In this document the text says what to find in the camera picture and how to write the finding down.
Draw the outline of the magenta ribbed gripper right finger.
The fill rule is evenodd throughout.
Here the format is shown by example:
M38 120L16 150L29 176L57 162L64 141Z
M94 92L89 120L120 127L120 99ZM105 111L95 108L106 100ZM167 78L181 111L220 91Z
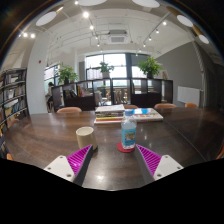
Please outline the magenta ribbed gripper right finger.
M152 183L183 169L183 166L171 156L160 156L159 154L141 145L136 145L134 154L139 163L145 184Z

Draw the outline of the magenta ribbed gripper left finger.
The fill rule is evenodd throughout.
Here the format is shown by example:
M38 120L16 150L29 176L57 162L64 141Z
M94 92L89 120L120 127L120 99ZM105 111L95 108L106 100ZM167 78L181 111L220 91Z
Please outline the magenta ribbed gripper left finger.
M92 155L93 146L88 145L69 156L58 156L44 170L81 186Z

